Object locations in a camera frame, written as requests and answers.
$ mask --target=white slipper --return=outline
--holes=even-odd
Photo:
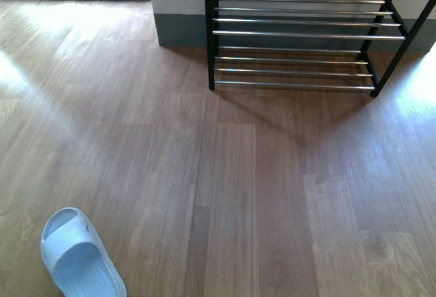
[[[41,255],[66,297],[126,297],[124,282],[88,217],[77,208],[58,210],[41,237]]]

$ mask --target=gray baseboard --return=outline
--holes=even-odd
[[[338,20],[336,18],[317,18],[316,20]],[[205,46],[206,29],[205,16],[186,14],[155,14],[159,44],[163,46]],[[411,28],[414,19],[405,19],[406,25]],[[321,27],[321,26],[283,26],[277,25],[221,25],[220,29],[252,30],[252,31],[291,31],[291,32],[312,32],[312,33],[346,33],[349,35],[365,35],[367,28],[344,27]],[[427,20],[421,31],[416,36],[409,51],[428,52],[436,42],[436,20]],[[382,29],[382,35],[399,35],[396,29]],[[262,46],[275,48],[328,48],[328,49],[359,49],[362,41],[359,40],[332,40],[332,39],[307,39],[307,38],[282,38],[282,37],[240,37],[222,36],[221,45],[231,46]],[[371,50],[396,50],[400,42],[374,41]]]
[[[206,17],[203,15],[155,14],[155,22],[159,45],[206,45]]]

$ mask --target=chrome rod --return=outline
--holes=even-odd
[[[359,50],[317,50],[310,48],[271,48],[271,47],[247,47],[247,46],[220,46],[222,50],[268,50],[271,52],[314,52],[314,53],[347,53],[360,54]]]
[[[237,36],[332,38],[332,39],[342,39],[342,40],[405,40],[404,36],[337,35],[337,34],[323,34],[323,33],[271,33],[265,31],[214,30],[213,34],[237,35]]]
[[[385,1],[347,1],[347,0],[218,0],[218,1],[286,2],[286,3],[318,3],[318,4],[376,4],[376,5],[385,4]]]
[[[346,26],[346,27],[400,27],[399,23],[373,23],[373,22],[333,22],[310,20],[263,20],[263,19],[232,19],[214,18],[214,22],[255,23],[271,25],[312,25],[312,26]]]
[[[302,10],[302,9],[265,9],[251,7],[215,7],[215,11],[229,12],[272,12],[272,13],[301,13],[301,14],[347,14],[350,16],[388,16],[394,12],[386,11],[332,11],[332,10]]]
[[[245,82],[216,80],[215,84],[238,84],[245,86],[276,87],[276,88],[308,88],[308,89],[354,89],[360,91],[373,91],[374,87],[366,86],[335,86],[332,84],[291,84],[287,82]]]
[[[262,57],[215,57],[219,61],[266,61],[266,62],[289,62],[289,63],[316,63],[316,64],[333,64],[333,65],[367,65],[364,61],[319,61],[319,60],[303,60],[303,59],[270,59]]]
[[[372,74],[341,74],[334,72],[306,72],[306,71],[287,71],[287,70],[254,70],[254,69],[228,69],[228,68],[215,68],[216,72],[242,72],[252,74],[295,74],[306,76],[334,76],[334,77],[362,77],[369,78]]]

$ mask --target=slipper strap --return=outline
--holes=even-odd
[[[56,263],[74,246],[82,243],[95,245],[96,241],[91,233],[91,226],[86,219],[77,215],[41,242],[41,247],[44,250],[42,253],[43,261],[50,274],[52,274]]]

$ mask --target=sunlight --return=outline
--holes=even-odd
[[[2,91],[23,91],[30,88],[29,82],[8,57],[0,51],[0,89]]]
[[[35,16],[32,6],[21,8],[23,16],[45,29],[56,29],[65,25],[79,26],[81,28],[94,28],[102,25],[113,25],[126,19],[130,12],[124,10],[120,5],[113,7],[95,7],[95,5],[78,5],[76,3],[65,3],[63,5],[52,5],[42,9],[41,13]]]
[[[422,103],[436,104],[436,45],[425,55],[413,72],[407,90]]]

